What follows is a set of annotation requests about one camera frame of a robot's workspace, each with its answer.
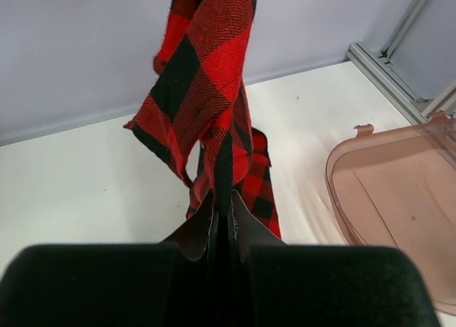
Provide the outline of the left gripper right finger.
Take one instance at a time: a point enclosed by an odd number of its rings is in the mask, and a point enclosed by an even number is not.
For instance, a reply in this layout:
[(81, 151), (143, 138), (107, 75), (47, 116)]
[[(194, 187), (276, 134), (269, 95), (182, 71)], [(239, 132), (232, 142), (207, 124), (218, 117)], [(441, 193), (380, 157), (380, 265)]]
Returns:
[(238, 326), (438, 326), (418, 269), (395, 248), (285, 244), (233, 195)]

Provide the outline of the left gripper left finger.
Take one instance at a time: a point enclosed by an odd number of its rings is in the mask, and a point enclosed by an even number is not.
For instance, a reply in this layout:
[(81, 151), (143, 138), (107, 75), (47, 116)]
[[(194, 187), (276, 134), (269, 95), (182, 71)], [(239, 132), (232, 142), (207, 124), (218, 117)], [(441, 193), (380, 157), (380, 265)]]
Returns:
[(1, 280), (3, 326), (215, 326), (212, 197), (157, 244), (37, 244)]

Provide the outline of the red black plaid shirt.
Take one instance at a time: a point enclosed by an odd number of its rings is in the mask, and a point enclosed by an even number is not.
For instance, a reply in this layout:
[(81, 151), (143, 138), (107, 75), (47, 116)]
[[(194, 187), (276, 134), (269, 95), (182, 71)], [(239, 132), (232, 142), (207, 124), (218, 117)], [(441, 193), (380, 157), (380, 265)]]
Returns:
[(252, 127), (242, 79), (257, 0), (172, 0), (153, 62), (158, 76), (127, 129), (189, 190), (236, 190), (279, 236), (266, 135)]

